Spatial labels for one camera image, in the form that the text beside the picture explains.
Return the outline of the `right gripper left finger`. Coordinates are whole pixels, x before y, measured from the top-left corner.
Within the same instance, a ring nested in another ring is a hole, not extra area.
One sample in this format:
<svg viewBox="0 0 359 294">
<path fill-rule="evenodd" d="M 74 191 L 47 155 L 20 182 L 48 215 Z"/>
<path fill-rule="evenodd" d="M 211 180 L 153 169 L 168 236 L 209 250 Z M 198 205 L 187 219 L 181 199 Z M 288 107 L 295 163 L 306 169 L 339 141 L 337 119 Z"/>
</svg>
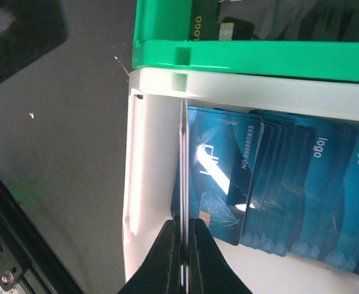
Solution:
<svg viewBox="0 0 359 294">
<path fill-rule="evenodd" d="M 119 291 L 125 294 L 180 293 L 180 219 L 163 224 L 145 260 Z"/>
</svg>

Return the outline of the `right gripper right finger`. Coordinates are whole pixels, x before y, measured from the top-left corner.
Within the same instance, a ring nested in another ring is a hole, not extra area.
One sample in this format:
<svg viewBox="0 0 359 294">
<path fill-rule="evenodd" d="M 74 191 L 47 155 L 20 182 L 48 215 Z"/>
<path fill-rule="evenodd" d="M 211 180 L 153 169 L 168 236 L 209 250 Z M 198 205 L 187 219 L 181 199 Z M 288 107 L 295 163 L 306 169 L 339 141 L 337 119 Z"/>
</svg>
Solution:
<svg viewBox="0 0 359 294">
<path fill-rule="evenodd" d="M 189 292 L 251 293 L 228 265 L 201 219 L 189 220 Z"/>
</svg>

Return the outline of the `blue credit card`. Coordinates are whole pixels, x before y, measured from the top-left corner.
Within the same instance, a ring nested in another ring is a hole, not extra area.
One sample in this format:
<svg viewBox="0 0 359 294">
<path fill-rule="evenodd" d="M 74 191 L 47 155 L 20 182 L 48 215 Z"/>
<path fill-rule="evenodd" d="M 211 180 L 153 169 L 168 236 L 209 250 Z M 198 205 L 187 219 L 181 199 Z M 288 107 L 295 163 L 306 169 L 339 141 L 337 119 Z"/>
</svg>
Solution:
<svg viewBox="0 0 359 294">
<path fill-rule="evenodd" d="M 179 124 L 179 183 L 181 232 L 181 293 L 189 293 L 189 118 L 187 100 L 181 100 Z"/>
</svg>

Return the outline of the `white plastic card bin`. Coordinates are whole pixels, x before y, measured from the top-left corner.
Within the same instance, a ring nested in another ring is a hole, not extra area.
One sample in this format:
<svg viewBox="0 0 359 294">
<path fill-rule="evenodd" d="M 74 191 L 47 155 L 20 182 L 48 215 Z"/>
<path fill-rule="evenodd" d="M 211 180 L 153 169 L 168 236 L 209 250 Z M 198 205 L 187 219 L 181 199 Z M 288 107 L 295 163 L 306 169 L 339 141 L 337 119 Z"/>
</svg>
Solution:
<svg viewBox="0 0 359 294">
<path fill-rule="evenodd" d="M 146 67 L 129 79 L 123 207 L 125 276 L 139 269 L 164 222 L 179 157 L 183 99 L 201 107 L 255 108 L 359 122 L 359 84 Z M 359 293 L 359 275 L 299 257 L 217 241 L 254 293 Z"/>
</svg>

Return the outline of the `green double compartment bin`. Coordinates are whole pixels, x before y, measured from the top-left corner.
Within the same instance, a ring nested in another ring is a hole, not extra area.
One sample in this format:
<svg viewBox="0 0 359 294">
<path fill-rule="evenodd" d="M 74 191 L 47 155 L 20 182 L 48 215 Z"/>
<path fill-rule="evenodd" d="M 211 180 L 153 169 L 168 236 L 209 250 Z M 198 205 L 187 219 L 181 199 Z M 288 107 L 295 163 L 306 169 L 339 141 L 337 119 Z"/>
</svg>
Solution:
<svg viewBox="0 0 359 294">
<path fill-rule="evenodd" d="M 189 40 L 191 1 L 137 1 L 132 67 L 359 83 L 358 42 Z"/>
</svg>

